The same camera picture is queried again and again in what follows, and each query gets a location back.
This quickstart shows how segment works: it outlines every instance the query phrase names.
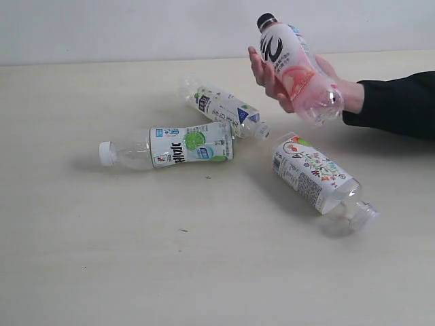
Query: pink drink bottle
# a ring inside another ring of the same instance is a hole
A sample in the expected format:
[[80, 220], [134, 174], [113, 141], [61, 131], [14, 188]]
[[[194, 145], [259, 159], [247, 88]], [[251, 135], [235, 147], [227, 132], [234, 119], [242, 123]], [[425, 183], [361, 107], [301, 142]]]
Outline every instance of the pink drink bottle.
[[307, 45], [301, 44], [290, 25], [272, 14], [257, 21], [261, 32], [260, 51], [270, 62], [286, 89], [295, 112], [308, 123], [320, 126], [341, 114], [345, 102], [336, 83], [319, 68]]

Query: black sleeve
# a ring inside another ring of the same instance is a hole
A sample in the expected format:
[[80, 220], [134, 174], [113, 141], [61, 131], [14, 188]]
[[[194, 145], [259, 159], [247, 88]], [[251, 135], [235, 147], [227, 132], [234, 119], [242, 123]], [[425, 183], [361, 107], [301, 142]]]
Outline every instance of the black sleeve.
[[435, 71], [358, 83], [364, 86], [364, 105], [360, 114], [344, 111], [345, 124], [435, 139]]

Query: human hand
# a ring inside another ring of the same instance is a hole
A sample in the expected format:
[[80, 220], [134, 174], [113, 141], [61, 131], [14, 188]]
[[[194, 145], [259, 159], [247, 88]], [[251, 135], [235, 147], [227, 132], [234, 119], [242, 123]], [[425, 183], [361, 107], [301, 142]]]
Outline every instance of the human hand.
[[[256, 78], [257, 84], [264, 87], [267, 96], [278, 100], [285, 112], [293, 113], [292, 102], [285, 91], [282, 83], [275, 76], [275, 71], [271, 63], [263, 61], [256, 49], [252, 46], [248, 48], [251, 69]], [[317, 64], [326, 75], [331, 77], [338, 85], [338, 89], [345, 97], [345, 110], [358, 114], [364, 104], [364, 87], [357, 83], [345, 81], [338, 77], [334, 67], [325, 59], [315, 56]]]

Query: empty plastic bottle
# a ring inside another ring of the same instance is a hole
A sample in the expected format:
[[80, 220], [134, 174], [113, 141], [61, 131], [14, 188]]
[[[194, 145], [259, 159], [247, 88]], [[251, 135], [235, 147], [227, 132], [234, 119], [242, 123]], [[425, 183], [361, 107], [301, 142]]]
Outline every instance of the empty plastic bottle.
[[295, 112], [314, 125], [339, 116], [345, 107], [343, 96], [319, 68], [298, 30], [278, 22], [272, 14], [263, 14], [257, 26], [263, 60], [273, 65]]
[[362, 201], [360, 183], [304, 139], [290, 133], [276, 144], [273, 170], [322, 215], [345, 220], [357, 231], [378, 216]]
[[210, 120], [228, 120], [240, 138], [255, 137], [264, 141], [270, 134], [269, 127], [260, 121], [257, 109], [195, 74], [180, 79], [178, 95]]
[[229, 122], [142, 129], [119, 143], [100, 143], [99, 155], [103, 166], [119, 164], [134, 170], [151, 170], [184, 162], [232, 160], [233, 141]]

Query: table surface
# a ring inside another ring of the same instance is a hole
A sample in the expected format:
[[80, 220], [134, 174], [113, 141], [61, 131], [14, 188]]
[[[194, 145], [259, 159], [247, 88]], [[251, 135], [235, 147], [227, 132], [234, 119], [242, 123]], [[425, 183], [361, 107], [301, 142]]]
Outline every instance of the table surface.
[[[435, 51], [324, 57], [354, 81], [435, 69]], [[100, 167], [101, 141], [207, 122], [175, 95], [193, 71], [259, 108], [270, 140], [223, 164]], [[435, 324], [433, 143], [309, 128], [247, 59], [2, 67], [0, 117], [4, 326]], [[323, 233], [273, 174], [290, 131], [361, 182], [381, 213], [363, 232]]]

